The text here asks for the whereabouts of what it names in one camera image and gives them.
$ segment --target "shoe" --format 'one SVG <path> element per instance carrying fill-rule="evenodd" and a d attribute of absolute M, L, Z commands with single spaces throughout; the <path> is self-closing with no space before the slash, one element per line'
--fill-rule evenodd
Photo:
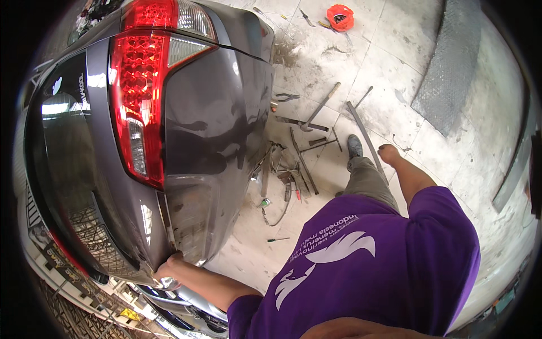
<path fill-rule="evenodd" d="M 363 157 L 362 142 L 359 141 L 359 138 L 356 135 L 350 134 L 348 136 L 347 145 L 350 159 L 352 159 L 353 157 Z"/>

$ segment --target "tile floor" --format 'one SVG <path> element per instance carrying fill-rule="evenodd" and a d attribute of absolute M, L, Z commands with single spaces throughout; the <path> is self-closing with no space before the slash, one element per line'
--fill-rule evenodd
<path fill-rule="evenodd" d="M 349 31 L 353 46 L 342 34 L 309 27 L 299 11 L 303 9 L 317 23 L 324 18 L 330 2 L 221 2 L 247 10 L 258 7 L 293 38 L 262 17 L 276 33 L 274 94 L 301 95 L 298 100 L 280 103 L 276 115 L 306 120 L 335 83 L 341 82 L 314 123 L 334 126 L 343 152 L 337 144 L 329 144 L 306 153 L 320 194 L 302 202 L 293 196 L 286 216 L 276 227 L 266 226 L 261 210 L 256 209 L 261 201 L 260 187 L 258 181 L 252 182 L 232 236 L 206 267 L 266 291 L 290 255 L 304 222 L 346 186 L 347 136 L 354 133 L 363 138 L 345 103 L 356 103 L 373 86 L 358 108 L 373 145 L 391 143 L 401 149 L 412 148 L 402 151 L 402 156 L 427 172 L 438 185 L 452 190 L 480 238 L 482 262 L 478 278 L 452 329 L 489 306 L 532 248 L 535 229 L 523 192 L 526 172 L 501 213 L 491 204 L 518 137 L 523 87 L 514 57 L 490 21 L 482 18 L 478 65 L 469 96 L 455 127 L 444 138 L 410 108 L 435 48 L 442 1 L 343 1 L 356 19 Z M 289 127 L 270 116 L 268 138 L 293 149 Z M 334 138 L 331 132 L 304 133 L 296 126 L 294 133 L 302 149 L 308 147 L 309 140 Z M 395 170 L 383 165 L 400 213 L 408 216 Z M 283 195 L 284 186 L 272 175 L 268 196 L 273 203 L 266 208 L 270 221 L 276 220 L 284 208 Z M 289 239 L 267 243 L 271 238 Z"/>

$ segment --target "hand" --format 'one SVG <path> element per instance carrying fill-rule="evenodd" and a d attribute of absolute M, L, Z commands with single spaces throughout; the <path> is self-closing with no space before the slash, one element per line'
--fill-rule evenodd
<path fill-rule="evenodd" d="M 162 278 L 173 277 L 175 268 L 181 265 L 182 262 L 184 262 L 183 252 L 172 254 L 165 263 L 160 265 L 154 274 L 154 278 L 160 281 Z"/>
<path fill-rule="evenodd" d="M 381 145 L 377 152 L 378 155 L 380 155 L 380 158 L 382 158 L 382 161 L 391 166 L 393 166 L 398 159 L 401 159 L 399 151 L 391 144 Z"/>

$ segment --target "small bottle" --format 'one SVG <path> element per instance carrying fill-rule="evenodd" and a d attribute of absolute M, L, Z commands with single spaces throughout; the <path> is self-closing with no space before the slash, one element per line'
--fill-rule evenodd
<path fill-rule="evenodd" d="M 271 200 L 265 198 L 262 200 L 258 208 L 266 208 L 267 206 L 269 206 L 269 204 L 271 204 Z"/>

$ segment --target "leg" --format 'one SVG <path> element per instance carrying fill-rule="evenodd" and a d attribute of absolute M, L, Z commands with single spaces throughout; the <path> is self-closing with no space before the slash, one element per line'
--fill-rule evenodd
<path fill-rule="evenodd" d="M 350 180 L 343 194 L 361 194 L 378 200 L 399 211 L 388 181 L 367 157 L 353 157 L 348 162 Z"/>

